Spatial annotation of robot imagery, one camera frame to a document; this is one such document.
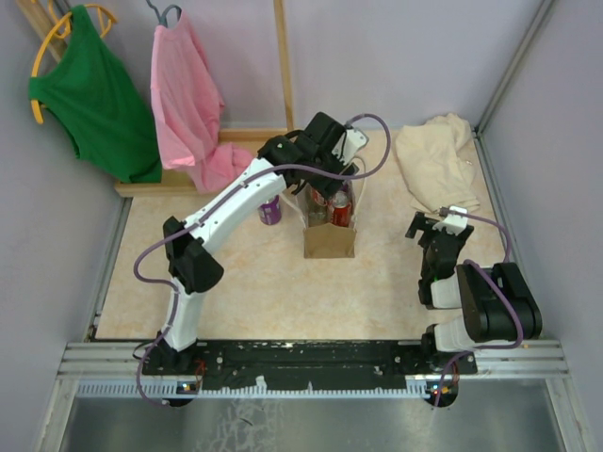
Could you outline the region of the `red Coca-Cola can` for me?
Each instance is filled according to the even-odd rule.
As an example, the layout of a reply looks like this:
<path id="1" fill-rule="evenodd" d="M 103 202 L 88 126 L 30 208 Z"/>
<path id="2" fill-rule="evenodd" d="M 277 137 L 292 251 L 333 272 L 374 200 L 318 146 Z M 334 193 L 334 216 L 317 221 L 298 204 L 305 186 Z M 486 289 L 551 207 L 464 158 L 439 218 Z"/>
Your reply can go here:
<path id="1" fill-rule="evenodd" d="M 329 221 L 338 227 L 348 228 L 351 222 L 352 201 L 343 190 L 337 191 L 329 203 Z"/>
<path id="2" fill-rule="evenodd" d="M 328 205 L 328 200 L 324 198 L 320 192 L 313 188 L 312 186 L 309 188 L 309 200 L 312 206 L 316 208 L 326 208 Z"/>

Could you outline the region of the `green cap glass bottle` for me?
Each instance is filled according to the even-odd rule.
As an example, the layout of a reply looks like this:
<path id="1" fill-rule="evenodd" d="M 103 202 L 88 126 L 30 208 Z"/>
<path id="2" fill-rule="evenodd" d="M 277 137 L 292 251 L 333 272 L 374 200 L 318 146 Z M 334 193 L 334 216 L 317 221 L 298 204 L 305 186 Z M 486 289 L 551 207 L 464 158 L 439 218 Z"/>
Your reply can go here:
<path id="1" fill-rule="evenodd" d="M 307 201 L 308 226 L 317 227 L 328 222 L 328 204 L 313 198 Z"/>

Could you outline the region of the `purple Fanta can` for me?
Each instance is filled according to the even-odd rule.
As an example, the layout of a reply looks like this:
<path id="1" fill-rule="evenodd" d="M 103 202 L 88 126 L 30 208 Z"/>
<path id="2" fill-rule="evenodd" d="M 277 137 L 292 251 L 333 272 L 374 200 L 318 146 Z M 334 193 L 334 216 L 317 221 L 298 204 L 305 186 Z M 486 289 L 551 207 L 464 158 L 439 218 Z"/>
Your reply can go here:
<path id="1" fill-rule="evenodd" d="M 261 222 L 271 226 L 279 223 L 282 219 L 280 197 L 274 196 L 258 207 L 258 215 Z"/>

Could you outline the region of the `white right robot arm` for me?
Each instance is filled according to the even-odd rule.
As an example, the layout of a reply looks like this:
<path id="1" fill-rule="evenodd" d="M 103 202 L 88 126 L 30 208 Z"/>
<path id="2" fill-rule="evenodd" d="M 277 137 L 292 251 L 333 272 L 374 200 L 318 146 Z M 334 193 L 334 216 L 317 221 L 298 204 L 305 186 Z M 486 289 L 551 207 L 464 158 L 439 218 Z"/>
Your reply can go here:
<path id="1" fill-rule="evenodd" d="M 490 267 L 470 259 L 459 261 L 474 232 L 471 219 L 508 234 L 499 223 L 457 206 L 443 208 L 439 219 L 415 213 L 406 232 L 408 238 L 422 233 L 418 239 L 422 249 L 420 303 L 429 310 L 461 312 L 429 326 L 421 337 L 421 362 L 434 373 L 453 363 L 454 352 L 518 347 L 539 338 L 543 330 L 541 311 L 508 250 L 502 262 Z"/>

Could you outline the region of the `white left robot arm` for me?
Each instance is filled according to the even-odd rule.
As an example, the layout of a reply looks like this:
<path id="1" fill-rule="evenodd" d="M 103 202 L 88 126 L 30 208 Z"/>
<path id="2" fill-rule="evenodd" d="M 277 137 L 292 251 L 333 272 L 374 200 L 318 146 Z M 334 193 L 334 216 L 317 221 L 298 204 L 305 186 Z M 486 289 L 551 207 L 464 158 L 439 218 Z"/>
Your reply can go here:
<path id="1" fill-rule="evenodd" d="M 205 294 L 224 274 L 215 253 L 261 204 L 292 186 L 309 185 L 325 200 L 357 172 L 354 156 L 367 136 L 319 112 L 300 131 L 270 138 L 256 158 L 212 202 L 183 221 L 164 224 L 166 254 L 175 285 L 171 313 L 162 327 L 162 361 L 178 374 L 196 362 L 192 345 Z"/>

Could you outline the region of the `burlap canvas tote bag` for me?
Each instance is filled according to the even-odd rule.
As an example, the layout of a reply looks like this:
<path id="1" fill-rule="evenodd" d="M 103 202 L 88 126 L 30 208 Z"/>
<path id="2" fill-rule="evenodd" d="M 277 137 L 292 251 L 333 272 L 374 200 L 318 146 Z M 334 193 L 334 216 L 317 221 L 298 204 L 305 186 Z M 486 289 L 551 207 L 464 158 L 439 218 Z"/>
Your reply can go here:
<path id="1" fill-rule="evenodd" d="M 345 181 L 338 189 L 346 191 L 352 201 L 351 222 L 348 228 L 334 226 L 329 221 L 329 213 L 327 223 L 312 228 L 308 226 L 307 201 L 310 185 L 305 186 L 298 194 L 286 191 L 280 196 L 281 204 L 292 209 L 301 222 L 303 256 L 306 259 L 341 259 L 355 256 L 356 225 L 366 186 L 365 180 Z M 324 197 L 328 200 L 328 209 L 332 197 Z"/>

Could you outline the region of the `cream folded cloth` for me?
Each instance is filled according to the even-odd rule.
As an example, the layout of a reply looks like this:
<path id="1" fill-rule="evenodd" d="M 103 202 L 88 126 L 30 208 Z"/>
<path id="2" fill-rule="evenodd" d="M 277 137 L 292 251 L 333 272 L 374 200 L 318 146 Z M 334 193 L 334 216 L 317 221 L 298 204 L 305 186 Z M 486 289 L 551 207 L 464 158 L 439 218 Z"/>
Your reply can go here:
<path id="1" fill-rule="evenodd" d="M 424 213 L 457 206 L 473 212 L 480 202 L 472 189 L 476 170 L 460 151 L 472 140 L 467 120 L 455 113 L 422 125 L 403 126 L 395 139 L 396 158 L 411 205 Z"/>

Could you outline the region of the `pink t-shirt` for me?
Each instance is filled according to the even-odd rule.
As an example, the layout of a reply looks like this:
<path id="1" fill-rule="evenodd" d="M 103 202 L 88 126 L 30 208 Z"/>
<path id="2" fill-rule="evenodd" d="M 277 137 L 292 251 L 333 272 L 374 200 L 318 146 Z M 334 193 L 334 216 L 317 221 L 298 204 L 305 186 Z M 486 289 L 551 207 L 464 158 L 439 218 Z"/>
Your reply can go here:
<path id="1" fill-rule="evenodd" d="M 151 106 L 162 167 L 185 173 L 200 193 L 220 191 L 251 164 L 252 154 L 219 141 L 224 101 L 185 13 L 155 28 Z"/>

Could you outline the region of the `wooden clothes rack base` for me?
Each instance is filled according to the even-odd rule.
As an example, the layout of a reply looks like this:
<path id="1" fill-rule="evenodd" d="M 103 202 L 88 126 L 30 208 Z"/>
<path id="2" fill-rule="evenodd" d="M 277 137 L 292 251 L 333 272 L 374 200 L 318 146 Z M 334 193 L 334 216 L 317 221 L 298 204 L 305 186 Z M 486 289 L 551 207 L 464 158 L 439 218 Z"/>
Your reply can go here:
<path id="1" fill-rule="evenodd" d="M 219 144 L 232 142 L 256 151 L 268 138 L 292 131 L 294 128 L 294 96 L 285 20 L 285 2 L 273 1 L 275 30 L 278 43 L 279 65 L 285 105 L 286 128 L 223 128 L 219 133 Z M 196 196 L 194 184 L 181 172 L 163 170 L 159 184 L 114 184 L 116 192 L 123 198 Z"/>

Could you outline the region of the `grey clothes hanger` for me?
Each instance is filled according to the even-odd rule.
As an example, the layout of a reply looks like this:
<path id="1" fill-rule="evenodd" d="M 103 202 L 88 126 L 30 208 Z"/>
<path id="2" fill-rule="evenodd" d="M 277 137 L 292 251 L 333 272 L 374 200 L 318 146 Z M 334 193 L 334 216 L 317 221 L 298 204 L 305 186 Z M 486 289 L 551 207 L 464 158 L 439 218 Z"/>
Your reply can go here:
<path id="1" fill-rule="evenodd" d="M 169 14 L 174 11 L 176 15 L 176 21 L 179 21 L 182 15 L 182 8 L 176 4 L 170 4 L 165 7 L 163 10 L 160 10 L 151 0 L 145 1 L 146 5 L 155 13 L 155 17 L 157 18 L 157 22 L 164 26 L 169 26 Z"/>

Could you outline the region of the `green tank top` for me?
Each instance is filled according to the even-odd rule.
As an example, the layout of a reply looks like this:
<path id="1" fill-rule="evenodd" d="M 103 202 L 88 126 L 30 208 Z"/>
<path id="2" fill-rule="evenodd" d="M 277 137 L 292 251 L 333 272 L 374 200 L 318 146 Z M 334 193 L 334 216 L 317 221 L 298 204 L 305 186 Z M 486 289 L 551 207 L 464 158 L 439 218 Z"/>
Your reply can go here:
<path id="1" fill-rule="evenodd" d="M 64 128 L 77 158 L 125 184 L 161 181 L 155 120 L 123 63 L 100 38 L 97 13 L 77 5 L 73 32 L 51 44 L 29 100 Z"/>

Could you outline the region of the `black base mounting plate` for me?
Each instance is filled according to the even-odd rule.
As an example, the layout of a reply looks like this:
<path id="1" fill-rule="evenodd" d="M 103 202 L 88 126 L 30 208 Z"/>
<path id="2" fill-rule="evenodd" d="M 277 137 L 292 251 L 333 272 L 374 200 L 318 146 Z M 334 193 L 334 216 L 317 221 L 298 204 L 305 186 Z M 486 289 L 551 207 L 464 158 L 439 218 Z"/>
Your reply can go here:
<path id="1" fill-rule="evenodd" d="M 430 355 L 415 340 L 199 340 L 179 352 L 160 343 L 142 374 L 199 379 L 208 391 L 251 388 L 258 378 L 276 391 L 390 390 L 440 374 L 453 356 Z"/>

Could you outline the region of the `yellow clothes hanger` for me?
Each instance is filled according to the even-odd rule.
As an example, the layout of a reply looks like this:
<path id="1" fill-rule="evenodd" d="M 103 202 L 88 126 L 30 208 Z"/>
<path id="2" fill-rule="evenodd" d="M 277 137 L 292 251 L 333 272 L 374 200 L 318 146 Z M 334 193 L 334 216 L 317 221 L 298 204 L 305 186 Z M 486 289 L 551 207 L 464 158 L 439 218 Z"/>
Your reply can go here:
<path id="1" fill-rule="evenodd" d="M 41 46 L 36 54 L 36 57 L 33 62 L 33 66 L 31 69 L 30 77 L 36 78 L 39 76 L 40 67 L 42 61 L 45 57 L 46 52 L 51 47 L 51 44 L 58 40 L 62 43 L 65 42 L 66 38 L 69 38 L 73 32 L 72 19 L 73 14 L 71 12 L 66 12 L 60 19 L 56 16 L 53 10 L 53 2 L 49 1 L 47 6 L 49 9 L 49 14 L 51 18 L 55 21 L 55 23 L 51 26 L 50 30 L 46 33 L 44 38 L 41 41 Z M 83 5 L 86 9 L 93 9 L 97 13 L 98 23 L 100 25 L 100 38 L 103 39 L 109 31 L 113 28 L 115 24 L 119 22 L 117 16 L 111 12 L 108 8 L 97 4 L 97 3 L 87 3 Z M 43 124 L 43 114 L 42 110 L 44 109 L 44 105 L 40 103 L 39 100 L 31 100 L 30 101 L 31 110 L 33 113 L 33 117 L 37 124 Z"/>

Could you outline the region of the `aluminium frame rail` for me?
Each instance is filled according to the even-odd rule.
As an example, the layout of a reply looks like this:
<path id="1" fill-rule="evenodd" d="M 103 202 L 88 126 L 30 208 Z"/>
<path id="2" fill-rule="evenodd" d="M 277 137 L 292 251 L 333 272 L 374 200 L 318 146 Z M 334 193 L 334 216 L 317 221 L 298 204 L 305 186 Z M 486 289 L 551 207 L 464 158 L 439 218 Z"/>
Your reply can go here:
<path id="1" fill-rule="evenodd" d="M 134 342 L 71 343 L 57 378 L 78 396 L 184 406 L 196 399 L 423 399 L 447 407 L 471 380 L 566 379 L 561 345 L 430 354 L 417 341 L 199 341 L 181 358 Z"/>

